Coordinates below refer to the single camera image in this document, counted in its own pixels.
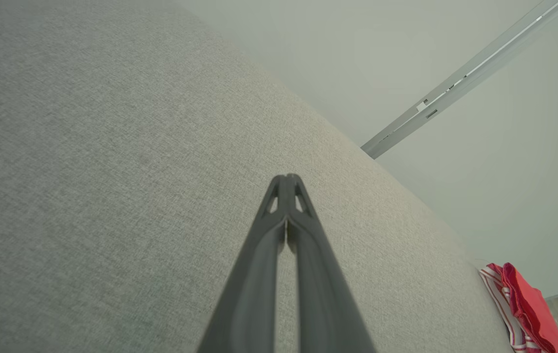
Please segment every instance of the red cloth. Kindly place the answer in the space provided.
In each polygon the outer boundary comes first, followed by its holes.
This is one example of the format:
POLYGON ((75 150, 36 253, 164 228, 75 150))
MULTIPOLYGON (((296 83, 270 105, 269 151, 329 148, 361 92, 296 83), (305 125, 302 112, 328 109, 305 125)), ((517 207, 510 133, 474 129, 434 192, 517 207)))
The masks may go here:
POLYGON ((558 328, 542 293, 530 286, 511 263, 503 265, 501 279, 509 287, 509 307, 523 330, 543 351, 558 353, 558 328))
POLYGON ((527 353, 558 353, 558 328, 542 293, 510 263, 502 268, 489 264, 480 275, 509 328, 512 348, 527 353))

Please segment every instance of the red and white striped fabric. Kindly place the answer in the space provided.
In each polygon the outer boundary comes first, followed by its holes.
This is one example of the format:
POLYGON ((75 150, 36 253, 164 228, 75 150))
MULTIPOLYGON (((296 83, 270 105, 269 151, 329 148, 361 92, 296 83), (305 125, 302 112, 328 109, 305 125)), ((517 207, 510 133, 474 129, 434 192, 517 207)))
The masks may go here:
POLYGON ((480 270, 483 283, 487 287, 488 292, 492 296, 496 307, 503 317, 505 325, 509 329, 509 344, 514 351, 526 353, 547 353, 534 343, 534 340, 521 327, 518 319, 514 317, 509 307, 509 291, 508 287, 503 286, 499 266, 489 264, 480 270))

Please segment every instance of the textured upholstery fabric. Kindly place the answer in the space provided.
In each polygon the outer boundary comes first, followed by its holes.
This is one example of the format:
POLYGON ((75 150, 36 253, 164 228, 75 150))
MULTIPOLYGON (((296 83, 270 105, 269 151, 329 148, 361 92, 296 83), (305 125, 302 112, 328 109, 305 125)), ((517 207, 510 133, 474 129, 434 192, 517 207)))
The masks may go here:
MULTIPOLYGON (((196 17, 0 0, 0 352, 194 351, 289 172, 380 352, 511 352, 455 234, 196 17)), ((279 259, 290 352, 294 257, 279 259)))

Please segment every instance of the striped towel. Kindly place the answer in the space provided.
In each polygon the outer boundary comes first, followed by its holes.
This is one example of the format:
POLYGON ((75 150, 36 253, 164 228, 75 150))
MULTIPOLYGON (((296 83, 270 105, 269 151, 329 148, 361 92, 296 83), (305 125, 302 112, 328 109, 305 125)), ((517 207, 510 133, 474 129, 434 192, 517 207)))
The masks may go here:
POLYGON ((481 278, 509 330, 516 352, 558 353, 558 329, 541 292, 507 263, 489 264, 481 278))

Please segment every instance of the couch cushion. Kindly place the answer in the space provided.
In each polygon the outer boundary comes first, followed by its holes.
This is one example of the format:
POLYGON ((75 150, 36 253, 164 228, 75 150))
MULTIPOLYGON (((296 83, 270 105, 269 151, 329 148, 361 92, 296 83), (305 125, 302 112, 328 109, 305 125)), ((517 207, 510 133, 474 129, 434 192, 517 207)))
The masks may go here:
MULTIPOLYGON (((511 352, 456 235, 168 1, 0 0, 0 352, 192 352, 270 179, 304 179, 380 352, 511 352)), ((277 350, 296 350, 279 257, 277 350)))

